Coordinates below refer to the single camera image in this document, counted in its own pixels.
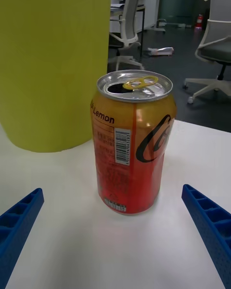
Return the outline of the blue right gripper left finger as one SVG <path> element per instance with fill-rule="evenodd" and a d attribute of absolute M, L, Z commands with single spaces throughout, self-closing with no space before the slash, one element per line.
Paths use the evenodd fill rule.
<path fill-rule="evenodd" d="M 0 288 L 4 289 L 44 203 L 35 189 L 0 216 Z"/>

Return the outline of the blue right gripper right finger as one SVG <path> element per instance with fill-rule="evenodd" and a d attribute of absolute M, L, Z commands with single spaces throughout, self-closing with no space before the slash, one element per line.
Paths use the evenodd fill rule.
<path fill-rule="evenodd" d="M 231 214 L 188 184 L 181 198 L 226 289 L 231 288 Z"/>

